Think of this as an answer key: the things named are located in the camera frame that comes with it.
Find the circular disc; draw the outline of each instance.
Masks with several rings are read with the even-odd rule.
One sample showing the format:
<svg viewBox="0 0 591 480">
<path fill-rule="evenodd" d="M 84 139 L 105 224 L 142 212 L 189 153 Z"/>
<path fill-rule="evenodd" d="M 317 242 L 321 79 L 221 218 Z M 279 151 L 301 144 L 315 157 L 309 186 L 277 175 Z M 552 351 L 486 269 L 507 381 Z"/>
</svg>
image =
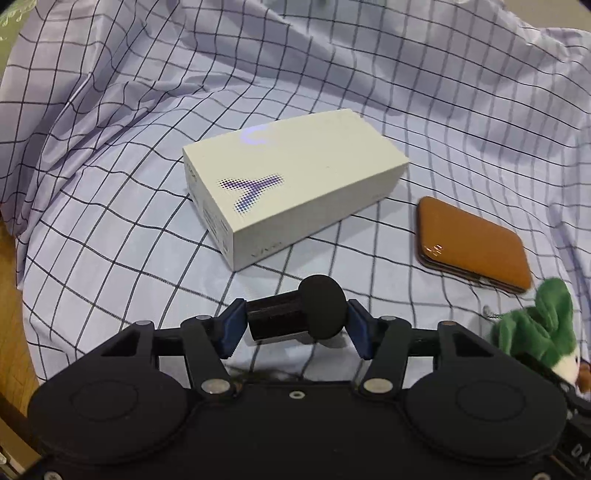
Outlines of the circular disc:
<svg viewBox="0 0 591 480">
<path fill-rule="evenodd" d="M 519 462 L 556 444 L 567 410 L 556 388 L 525 367 L 466 362 L 426 375 L 407 392 L 406 412 L 430 443 L 484 463 Z"/>
<path fill-rule="evenodd" d="M 54 453 L 117 463 L 150 451 L 183 422 L 187 396 L 168 375 L 133 358 L 82 362 L 42 385 L 29 405 L 33 429 Z"/>
</svg>

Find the checkered cloth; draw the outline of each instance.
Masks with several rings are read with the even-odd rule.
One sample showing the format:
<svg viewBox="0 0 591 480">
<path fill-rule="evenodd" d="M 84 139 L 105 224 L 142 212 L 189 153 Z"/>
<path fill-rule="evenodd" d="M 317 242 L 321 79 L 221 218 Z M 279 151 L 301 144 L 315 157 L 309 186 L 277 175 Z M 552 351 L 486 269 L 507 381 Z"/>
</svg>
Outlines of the checkered cloth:
<svg viewBox="0 0 591 480">
<path fill-rule="evenodd" d="M 484 335 L 485 306 L 532 303 L 533 291 L 417 261 L 425 195 L 516 232 L 536 284 L 564 279 L 587 356 L 590 46 L 591 34 L 536 30 L 490 0 L 40 1 L 0 88 L 1 211 L 18 235 L 37 375 L 131 322 L 175 327 L 315 273 L 374 316 L 422 328 L 454 319 Z M 189 198 L 181 148 L 338 108 L 392 139 L 408 174 L 378 204 L 230 272 Z M 313 380 L 364 368 L 344 333 L 257 345 L 247 332 L 227 365 Z M 406 383 L 429 367 L 412 361 Z"/>
</svg>

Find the green plush toy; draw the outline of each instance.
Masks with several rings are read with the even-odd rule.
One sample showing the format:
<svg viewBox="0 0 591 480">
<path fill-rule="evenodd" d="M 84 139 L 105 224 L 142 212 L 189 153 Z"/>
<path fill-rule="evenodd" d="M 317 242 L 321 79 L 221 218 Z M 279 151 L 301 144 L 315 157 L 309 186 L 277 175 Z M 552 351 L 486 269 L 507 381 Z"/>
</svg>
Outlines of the green plush toy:
<svg viewBox="0 0 591 480">
<path fill-rule="evenodd" d="M 573 331 L 573 302 L 559 278 L 540 285 L 535 306 L 500 315 L 491 341 L 508 355 L 528 353 L 567 382 L 577 382 L 580 352 Z"/>
</svg>

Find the leather wallet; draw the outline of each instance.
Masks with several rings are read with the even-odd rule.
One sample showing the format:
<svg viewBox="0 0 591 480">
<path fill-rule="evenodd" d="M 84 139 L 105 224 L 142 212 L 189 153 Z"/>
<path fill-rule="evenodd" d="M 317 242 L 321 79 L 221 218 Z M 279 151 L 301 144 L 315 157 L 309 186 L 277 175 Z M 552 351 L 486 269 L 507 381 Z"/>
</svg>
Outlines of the leather wallet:
<svg viewBox="0 0 591 480">
<path fill-rule="evenodd" d="M 432 197 L 417 208 L 418 258 L 427 267 L 489 283 L 513 293 L 531 287 L 517 234 Z"/>
</svg>

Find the phone box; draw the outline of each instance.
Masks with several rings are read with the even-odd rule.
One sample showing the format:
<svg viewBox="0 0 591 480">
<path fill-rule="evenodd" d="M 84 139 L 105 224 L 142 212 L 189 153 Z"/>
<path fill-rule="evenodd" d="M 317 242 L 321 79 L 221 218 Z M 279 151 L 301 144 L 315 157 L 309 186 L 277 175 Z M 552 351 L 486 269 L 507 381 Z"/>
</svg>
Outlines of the phone box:
<svg viewBox="0 0 591 480">
<path fill-rule="evenodd" d="M 183 148 L 189 192 L 234 271 L 386 197 L 408 159 L 351 110 Z"/>
</svg>

